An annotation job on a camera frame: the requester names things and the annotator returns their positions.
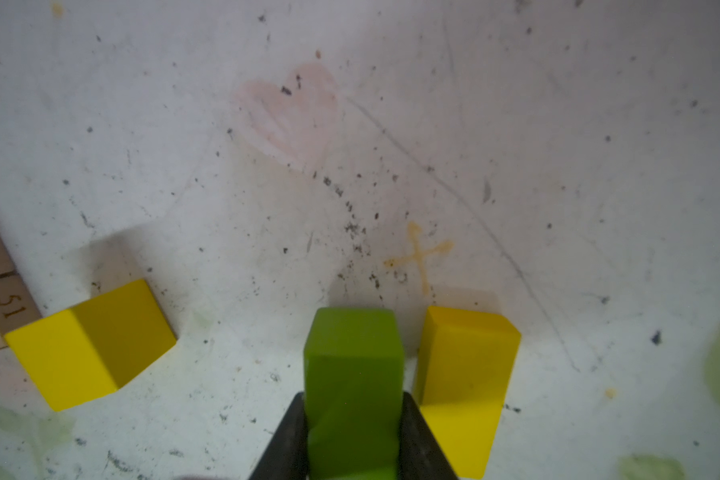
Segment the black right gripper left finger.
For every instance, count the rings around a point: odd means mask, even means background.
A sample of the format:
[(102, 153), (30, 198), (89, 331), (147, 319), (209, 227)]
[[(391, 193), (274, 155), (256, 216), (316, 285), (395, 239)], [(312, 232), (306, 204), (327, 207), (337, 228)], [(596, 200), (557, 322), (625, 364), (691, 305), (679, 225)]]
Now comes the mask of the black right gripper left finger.
[(297, 393), (265, 448), (250, 480), (305, 480), (308, 427), (304, 393)]

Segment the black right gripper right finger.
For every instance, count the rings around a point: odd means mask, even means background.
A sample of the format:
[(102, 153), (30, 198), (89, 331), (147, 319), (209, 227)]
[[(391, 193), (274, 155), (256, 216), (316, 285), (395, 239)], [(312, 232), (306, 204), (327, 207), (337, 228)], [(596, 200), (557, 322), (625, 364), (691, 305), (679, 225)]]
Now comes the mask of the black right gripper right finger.
[(399, 479), (458, 479), (409, 392), (403, 393), (399, 437)]

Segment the yellow rectangular block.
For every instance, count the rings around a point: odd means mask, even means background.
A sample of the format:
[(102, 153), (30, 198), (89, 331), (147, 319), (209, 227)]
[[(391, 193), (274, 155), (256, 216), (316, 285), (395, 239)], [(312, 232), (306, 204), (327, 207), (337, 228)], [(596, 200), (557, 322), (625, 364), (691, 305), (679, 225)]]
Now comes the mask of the yellow rectangular block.
[(459, 477), (484, 477), (521, 340), (502, 315), (427, 308), (412, 396)]

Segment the green cube block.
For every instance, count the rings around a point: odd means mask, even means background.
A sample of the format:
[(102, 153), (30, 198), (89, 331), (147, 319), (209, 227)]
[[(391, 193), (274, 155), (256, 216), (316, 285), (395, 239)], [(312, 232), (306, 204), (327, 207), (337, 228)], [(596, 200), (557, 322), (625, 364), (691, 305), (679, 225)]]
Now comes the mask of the green cube block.
[(310, 478), (396, 478), (405, 354), (394, 313), (318, 309), (303, 360)]

